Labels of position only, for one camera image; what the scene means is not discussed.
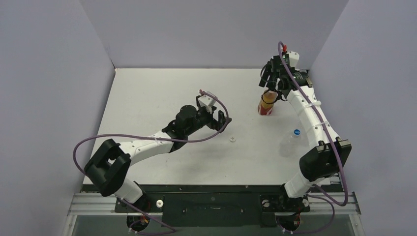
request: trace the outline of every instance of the white table surface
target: white table surface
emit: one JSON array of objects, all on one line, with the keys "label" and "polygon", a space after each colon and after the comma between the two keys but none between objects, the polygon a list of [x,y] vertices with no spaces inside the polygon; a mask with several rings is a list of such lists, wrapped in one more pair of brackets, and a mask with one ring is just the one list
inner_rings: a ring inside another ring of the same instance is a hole
[{"label": "white table surface", "polygon": [[[271,116],[257,113],[264,90],[258,86],[259,73],[259,69],[117,69],[98,133],[152,135],[182,106],[195,106],[198,90],[203,89],[229,110],[233,121],[226,130],[206,142],[143,160],[127,175],[139,184],[283,184],[298,171],[298,161],[309,148],[304,140],[297,155],[279,155],[278,143],[284,135],[300,128],[298,117],[282,101],[275,104]],[[189,139],[214,132],[204,127]],[[93,153],[106,139],[95,141]],[[85,177],[84,184],[91,184],[90,179]]]}]

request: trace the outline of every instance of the white knob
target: white knob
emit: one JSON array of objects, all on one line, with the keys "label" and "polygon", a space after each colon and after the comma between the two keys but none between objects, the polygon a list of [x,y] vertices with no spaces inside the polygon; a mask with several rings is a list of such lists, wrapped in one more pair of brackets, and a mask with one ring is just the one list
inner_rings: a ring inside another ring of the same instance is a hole
[{"label": "white knob", "polygon": [[304,204],[305,207],[308,207],[308,205],[310,205],[307,199],[303,199],[302,203]]},{"label": "white knob", "polygon": [[161,208],[164,205],[164,202],[162,200],[156,201],[156,207]]}]

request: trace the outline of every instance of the robotic arm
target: robotic arm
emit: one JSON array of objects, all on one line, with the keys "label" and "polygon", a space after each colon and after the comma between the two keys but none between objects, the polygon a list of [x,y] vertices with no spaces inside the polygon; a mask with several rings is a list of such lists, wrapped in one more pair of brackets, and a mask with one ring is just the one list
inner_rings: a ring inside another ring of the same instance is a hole
[{"label": "robotic arm", "polygon": [[232,121],[222,111],[218,112],[218,120],[213,118],[216,107],[215,100],[210,96],[197,96],[196,101],[198,109],[191,105],[183,106],[175,120],[149,136],[148,140],[122,143],[116,143],[113,139],[104,141],[84,167],[86,175],[101,195],[106,197],[115,194],[141,208],[146,200],[142,198],[144,193],[139,185],[126,177],[130,166],[149,157],[180,149],[189,135],[204,126],[222,132],[225,125]]},{"label": "robotic arm", "polygon": [[[259,86],[267,87],[269,91],[278,93],[277,100],[288,101],[292,105],[306,131],[311,148],[300,159],[299,171],[290,181],[284,184],[286,196],[283,196],[282,201],[285,202],[291,200],[288,198],[304,196],[313,184],[317,184],[324,178],[339,172],[335,153],[330,147],[330,142],[333,142],[336,146],[342,165],[345,164],[352,146],[349,140],[342,140],[330,126],[320,107],[321,102],[316,98],[308,73],[295,69],[299,55],[295,52],[287,52],[284,46],[282,57],[297,84],[311,100],[311,103],[305,101],[294,81],[285,70],[281,58],[273,56],[262,69]],[[320,121],[313,110],[313,106],[317,109],[323,121]],[[327,126],[331,140],[328,139],[322,127],[323,124]]]}]

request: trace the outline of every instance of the gray wall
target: gray wall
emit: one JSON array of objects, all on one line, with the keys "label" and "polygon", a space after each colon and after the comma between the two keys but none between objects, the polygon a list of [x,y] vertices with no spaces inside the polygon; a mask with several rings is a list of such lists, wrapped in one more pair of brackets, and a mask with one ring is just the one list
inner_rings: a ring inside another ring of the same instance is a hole
[{"label": "gray wall", "polygon": [[311,76],[368,236],[416,235],[417,1],[350,0]]},{"label": "gray wall", "polygon": [[348,0],[80,0],[116,67],[310,68]]},{"label": "gray wall", "polygon": [[113,76],[77,0],[0,2],[0,235],[62,233]]}]

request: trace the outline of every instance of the purple cable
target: purple cable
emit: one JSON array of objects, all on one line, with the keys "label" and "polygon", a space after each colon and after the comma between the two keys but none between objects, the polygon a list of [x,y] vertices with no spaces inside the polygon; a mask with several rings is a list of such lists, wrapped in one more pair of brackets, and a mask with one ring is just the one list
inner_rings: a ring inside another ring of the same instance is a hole
[{"label": "purple cable", "polygon": [[[74,161],[75,166],[78,168],[78,170],[81,171],[81,173],[83,173],[84,175],[86,175],[86,172],[78,164],[77,157],[76,157],[77,149],[78,149],[78,147],[81,144],[83,144],[83,143],[85,143],[85,142],[87,142],[89,140],[96,139],[96,138],[102,138],[102,137],[127,137],[127,138],[142,139],[142,140],[155,140],[156,139],[156,140],[160,140],[160,141],[170,141],[170,142],[179,142],[179,143],[199,143],[199,142],[204,142],[206,140],[209,140],[209,139],[217,136],[218,134],[220,134],[221,132],[223,132],[223,130],[226,128],[227,124],[230,122],[230,120],[229,120],[229,112],[227,111],[226,106],[217,97],[215,97],[215,96],[213,96],[213,95],[211,95],[209,93],[206,93],[205,91],[202,91],[202,90],[200,90],[200,94],[201,95],[207,95],[207,96],[211,97],[214,101],[218,102],[223,107],[224,112],[226,113],[226,123],[220,128],[219,131],[217,131],[213,135],[208,136],[207,138],[198,139],[198,140],[166,139],[166,138],[158,138],[158,137],[154,138],[154,137],[136,136],[136,135],[129,135],[129,134],[100,134],[100,135],[95,135],[95,136],[91,136],[89,138],[83,139],[83,140],[81,140],[79,143],[77,143],[75,145],[74,150],[72,151],[72,160]],[[161,224],[161,225],[169,228],[170,230],[172,230],[170,232],[162,232],[162,233],[141,233],[141,232],[138,232],[138,234],[140,234],[140,235],[167,235],[167,234],[171,234],[171,233],[176,232],[176,229],[174,229],[173,227],[165,224],[164,222],[160,221],[157,218],[154,218],[153,216],[150,216],[150,215],[146,214],[144,211],[142,211],[142,210],[138,209],[137,207],[133,206],[131,203],[129,203],[129,202],[123,200],[123,199],[121,199],[121,201],[123,201],[124,203],[126,203],[128,206],[130,206],[132,209],[136,210],[137,212],[142,213],[143,215],[145,215],[145,216],[149,217],[150,219],[154,220],[155,222],[157,222],[157,223],[159,223],[159,224]],[[130,228],[132,228],[132,226],[134,224],[138,223],[138,222],[139,221],[133,222],[130,225]]]},{"label": "purple cable", "polygon": [[329,200],[327,200],[327,199],[325,199],[325,198],[322,198],[322,197],[317,197],[317,196],[314,196],[314,195],[309,195],[309,194],[307,194],[307,196],[308,197],[310,197],[310,198],[317,198],[317,199],[320,199],[320,200],[323,200],[323,201],[326,201],[327,203],[329,203],[330,204],[330,206],[331,206],[331,210],[332,210],[332,214],[331,214],[331,218],[330,218],[330,221],[325,225],[325,226],[323,226],[323,227],[321,227],[321,228],[318,228],[318,229],[316,229],[316,230],[312,230],[312,231],[289,231],[289,230],[286,230],[286,229],[284,229],[284,227],[282,227],[279,223],[278,223],[278,225],[285,231],[285,232],[287,232],[287,233],[291,233],[291,234],[315,234],[315,233],[318,233],[318,232],[321,232],[321,231],[323,231],[323,230],[325,230],[325,229],[327,229],[332,223],[333,223],[333,220],[334,220],[334,215],[335,215],[335,211],[334,211],[334,206],[333,206],[333,204],[329,201]]},{"label": "purple cable", "polygon": [[[304,91],[301,89],[301,87],[298,85],[297,81],[295,80],[294,76],[292,75],[290,69],[288,68],[287,64],[285,63],[284,58],[282,57],[282,51],[281,51],[281,47],[284,48],[284,44],[279,41],[278,42],[278,54],[279,54],[279,58],[281,58],[282,64],[285,67],[285,70],[287,71],[288,75],[290,76],[291,80],[293,81],[293,83],[295,84],[295,86],[297,87],[297,89],[300,91],[300,93],[302,94],[302,96],[304,97],[304,99],[311,104],[311,100],[307,97],[307,95],[304,93]],[[322,188],[320,188],[318,185],[314,186],[316,188],[318,188],[320,190],[320,192],[322,192],[326,197],[328,197],[330,200],[332,200],[336,205],[339,205],[341,207],[346,206],[346,204],[348,203],[348,197],[349,197],[349,192],[348,192],[348,186],[346,184],[346,178],[345,178],[345,172],[343,171],[343,165],[342,165],[342,161],[340,160],[340,156],[339,153],[337,152],[336,146],[334,145],[334,143],[331,141],[331,136],[330,133],[327,130],[327,127],[324,123],[323,117],[322,115],[319,113],[319,111],[317,110],[316,106],[311,106],[311,108],[313,108],[314,112],[316,113],[317,117],[319,118],[320,122],[322,123],[322,127],[323,130],[326,133],[327,139],[330,143],[331,148],[333,149],[334,155],[336,156],[336,160],[337,160],[337,165],[339,167],[339,172],[340,172],[340,178],[342,179],[342,185],[345,191],[345,200],[340,203],[338,201],[336,201],[336,199],[332,198],[328,193],[326,193]]]}]

